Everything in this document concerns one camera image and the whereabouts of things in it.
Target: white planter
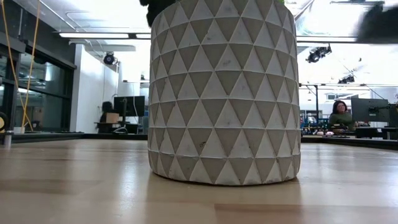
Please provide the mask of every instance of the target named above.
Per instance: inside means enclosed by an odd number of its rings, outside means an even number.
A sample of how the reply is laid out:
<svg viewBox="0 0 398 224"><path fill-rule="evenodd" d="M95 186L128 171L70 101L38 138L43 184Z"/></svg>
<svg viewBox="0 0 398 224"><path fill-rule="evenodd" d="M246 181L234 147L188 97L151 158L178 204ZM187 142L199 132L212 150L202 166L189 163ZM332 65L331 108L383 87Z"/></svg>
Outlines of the white planter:
<svg viewBox="0 0 398 224"><path fill-rule="evenodd" d="M220 185L297 175L297 46L284 5L177 2L154 22L150 69L153 172Z"/></svg>

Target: green sweater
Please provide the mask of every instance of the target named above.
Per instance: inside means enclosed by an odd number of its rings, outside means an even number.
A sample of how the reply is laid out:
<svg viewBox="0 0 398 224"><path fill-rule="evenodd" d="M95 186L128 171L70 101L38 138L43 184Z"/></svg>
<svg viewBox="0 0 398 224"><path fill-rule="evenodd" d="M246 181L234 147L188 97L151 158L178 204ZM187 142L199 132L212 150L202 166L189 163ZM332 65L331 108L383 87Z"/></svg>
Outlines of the green sweater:
<svg viewBox="0 0 398 224"><path fill-rule="evenodd" d="M355 121L350 113L331 114L329 117L329 124L343 124L348 127L350 131L354 130Z"/></svg>

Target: yellow cable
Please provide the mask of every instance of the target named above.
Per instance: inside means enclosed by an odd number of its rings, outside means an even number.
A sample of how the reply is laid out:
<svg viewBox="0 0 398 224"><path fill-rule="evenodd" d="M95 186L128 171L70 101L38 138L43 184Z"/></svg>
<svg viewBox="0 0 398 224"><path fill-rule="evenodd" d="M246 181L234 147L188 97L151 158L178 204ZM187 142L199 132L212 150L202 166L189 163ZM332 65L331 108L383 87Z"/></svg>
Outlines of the yellow cable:
<svg viewBox="0 0 398 224"><path fill-rule="evenodd" d="M17 75L16 75L15 67L14 67L14 61L12 60L11 45L10 45L10 40L9 40L9 36L8 36L8 27L7 27L7 19L6 19L6 8L4 7L4 0L1 0L1 9L2 9L2 18L3 18L3 21L4 21L4 28L5 28L5 30L6 30L6 39L7 39L7 45L8 45L8 54L9 54L10 60L11 60L12 74L14 75L15 85L16 85L17 91L19 92L19 88L18 88L18 87L19 87L19 85L18 85L18 78L17 78ZM22 107L24 108L24 101L22 100L22 95L21 95L21 93L19 93L19 99L21 100L21 105L22 105ZM26 109L24 108L24 117L25 117L25 116L27 117L27 115L26 115L25 112L26 112ZM27 121L28 121L28 123L29 123L30 129L33 131L32 124L30 123L30 120L29 120L28 117L27 117Z"/></svg>
<svg viewBox="0 0 398 224"><path fill-rule="evenodd" d="M29 77L28 77L28 80L27 80L27 91L26 91L24 115L23 115L23 117L22 117L22 128L25 126L25 117L27 117L27 115L26 115L26 108L27 108L27 102L28 102L28 100L29 100L30 78L31 78L31 76L32 76L33 62L34 62L34 58L35 58L37 28L39 27L39 14L40 14L40 0L37 0L36 27L35 27L35 34L34 34L34 38L33 38L32 60L30 61Z"/></svg>

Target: concrete planter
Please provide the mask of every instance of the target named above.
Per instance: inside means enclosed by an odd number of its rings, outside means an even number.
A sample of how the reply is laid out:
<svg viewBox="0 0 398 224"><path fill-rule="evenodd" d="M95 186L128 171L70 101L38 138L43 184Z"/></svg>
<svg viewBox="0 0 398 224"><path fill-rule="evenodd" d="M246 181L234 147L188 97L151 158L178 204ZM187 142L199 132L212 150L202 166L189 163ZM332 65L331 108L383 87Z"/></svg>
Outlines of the concrete planter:
<svg viewBox="0 0 398 224"><path fill-rule="evenodd" d="M284 5L177 2L154 22L150 69L153 172L220 185L297 175L297 46Z"/></svg>

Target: person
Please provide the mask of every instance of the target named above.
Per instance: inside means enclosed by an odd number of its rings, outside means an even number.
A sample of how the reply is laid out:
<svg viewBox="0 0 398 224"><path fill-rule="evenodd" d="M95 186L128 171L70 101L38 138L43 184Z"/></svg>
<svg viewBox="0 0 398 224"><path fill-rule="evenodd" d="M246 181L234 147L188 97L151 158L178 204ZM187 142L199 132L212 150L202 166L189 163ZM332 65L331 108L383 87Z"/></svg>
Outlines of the person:
<svg viewBox="0 0 398 224"><path fill-rule="evenodd" d="M333 104L333 112L329 117L329 125L333 126L335 124L344 125L349 131L354 131L356 123L348 112L346 103L341 100L336 101ZM334 132L342 132L342 129L334 130Z"/></svg>

